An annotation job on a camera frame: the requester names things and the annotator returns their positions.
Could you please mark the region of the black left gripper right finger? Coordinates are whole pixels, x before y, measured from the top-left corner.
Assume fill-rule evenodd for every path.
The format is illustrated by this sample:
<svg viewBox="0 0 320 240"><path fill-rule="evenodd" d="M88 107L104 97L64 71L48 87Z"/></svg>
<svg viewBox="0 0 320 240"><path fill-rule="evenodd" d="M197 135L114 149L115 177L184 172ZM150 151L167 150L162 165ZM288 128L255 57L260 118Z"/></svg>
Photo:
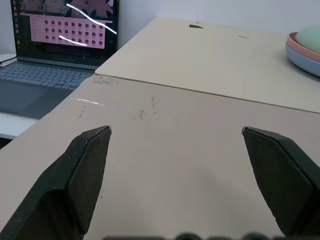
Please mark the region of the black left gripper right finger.
<svg viewBox="0 0 320 240"><path fill-rule="evenodd" d="M320 167L290 138L242 129L258 188L285 236L320 236Z"/></svg>

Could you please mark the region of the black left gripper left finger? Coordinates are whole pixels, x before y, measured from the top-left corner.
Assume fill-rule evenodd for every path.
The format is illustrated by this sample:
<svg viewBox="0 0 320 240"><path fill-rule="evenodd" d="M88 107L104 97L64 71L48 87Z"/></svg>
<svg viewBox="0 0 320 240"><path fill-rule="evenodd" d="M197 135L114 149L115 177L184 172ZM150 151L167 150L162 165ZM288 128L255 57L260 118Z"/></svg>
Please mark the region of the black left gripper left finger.
<svg viewBox="0 0 320 240"><path fill-rule="evenodd" d="M83 240L105 174L108 125L75 137L36 180L0 232L0 240Z"/></svg>

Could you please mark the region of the light blue plate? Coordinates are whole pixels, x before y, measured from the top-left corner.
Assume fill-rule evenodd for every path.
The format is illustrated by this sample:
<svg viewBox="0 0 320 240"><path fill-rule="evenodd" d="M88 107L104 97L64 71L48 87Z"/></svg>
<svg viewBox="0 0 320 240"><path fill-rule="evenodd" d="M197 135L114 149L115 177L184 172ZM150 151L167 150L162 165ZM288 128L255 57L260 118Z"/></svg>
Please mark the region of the light blue plate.
<svg viewBox="0 0 320 240"><path fill-rule="evenodd" d="M285 43L285 53L287 58L297 67L320 78L320 62L296 52L287 43Z"/></svg>

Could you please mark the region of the pink plate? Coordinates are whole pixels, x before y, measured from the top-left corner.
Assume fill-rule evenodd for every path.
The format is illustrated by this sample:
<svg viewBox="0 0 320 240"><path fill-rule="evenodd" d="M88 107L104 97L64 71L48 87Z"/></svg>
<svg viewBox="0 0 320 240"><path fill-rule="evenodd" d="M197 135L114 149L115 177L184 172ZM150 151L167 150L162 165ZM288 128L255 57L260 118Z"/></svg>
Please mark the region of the pink plate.
<svg viewBox="0 0 320 240"><path fill-rule="evenodd" d="M320 63L320 53L317 53L298 43L297 40L295 39L296 35L297 35L297 32L292 32L287 36L286 43L288 44L288 46L291 49L293 49L295 52Z"/></svg>

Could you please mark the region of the grey open laptop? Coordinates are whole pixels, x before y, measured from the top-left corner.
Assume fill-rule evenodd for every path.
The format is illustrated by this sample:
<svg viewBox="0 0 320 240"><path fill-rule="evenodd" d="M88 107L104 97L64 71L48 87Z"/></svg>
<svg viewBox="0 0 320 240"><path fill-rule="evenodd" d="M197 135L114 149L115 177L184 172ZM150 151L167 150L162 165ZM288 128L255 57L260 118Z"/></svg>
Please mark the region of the grey open laptop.
<svg viewBox="0 0 320 240"><path fill-rule="evenodd" d="M0 67L0 111L40 119L118 48L120 0L6 0L15 61Z"/></svg>

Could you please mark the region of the light green plate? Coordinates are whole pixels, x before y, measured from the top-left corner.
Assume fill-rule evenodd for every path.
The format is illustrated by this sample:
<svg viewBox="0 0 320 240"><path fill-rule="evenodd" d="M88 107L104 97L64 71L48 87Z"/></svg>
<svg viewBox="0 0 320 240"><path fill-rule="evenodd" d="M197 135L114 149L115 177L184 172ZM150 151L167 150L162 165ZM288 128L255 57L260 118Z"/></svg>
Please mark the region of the light green plate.
<svg viewBox="0 0 320 240"><path fill-rule="evenodd" d="M320 54L320 24L305 27L295 36L302 46Z"/></svg>

